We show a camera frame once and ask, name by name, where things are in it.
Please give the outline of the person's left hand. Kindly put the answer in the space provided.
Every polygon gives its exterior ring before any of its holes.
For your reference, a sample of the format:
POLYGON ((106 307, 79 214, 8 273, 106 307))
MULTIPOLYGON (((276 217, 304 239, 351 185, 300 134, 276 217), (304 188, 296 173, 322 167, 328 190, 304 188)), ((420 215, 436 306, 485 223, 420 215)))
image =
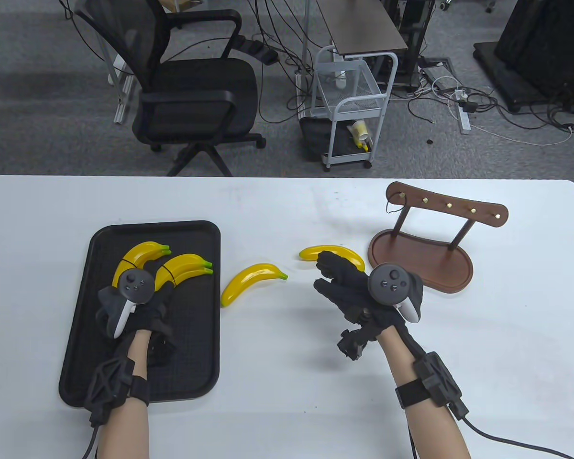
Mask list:
POLYGON ((101 308, 96 320, 102 324, 110 339, 125 338, 136 331, 151 331, 153 342, 173 346, 173 330, 167 323, 167 307, 173 295, 174 285, 165 284, 152 293, 146 303, 135 304, 125 299, 116 288, 105 288, 98 293, 101 308))

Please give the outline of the person's right hand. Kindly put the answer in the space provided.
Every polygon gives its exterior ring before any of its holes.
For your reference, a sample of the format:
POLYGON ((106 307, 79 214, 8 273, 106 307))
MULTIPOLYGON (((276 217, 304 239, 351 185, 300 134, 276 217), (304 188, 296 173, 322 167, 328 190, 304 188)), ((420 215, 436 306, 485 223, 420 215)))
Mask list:
POLYGON ((368 290, 368 275, 347 260, 330 251, 320 252, 316 261, 322 278, 313 287, 334 303, 345 319, 359 324, 357 341, 374 341, 385 329, 395 327, 407 332, 405 320, 393 306, 383 306, 368 290))

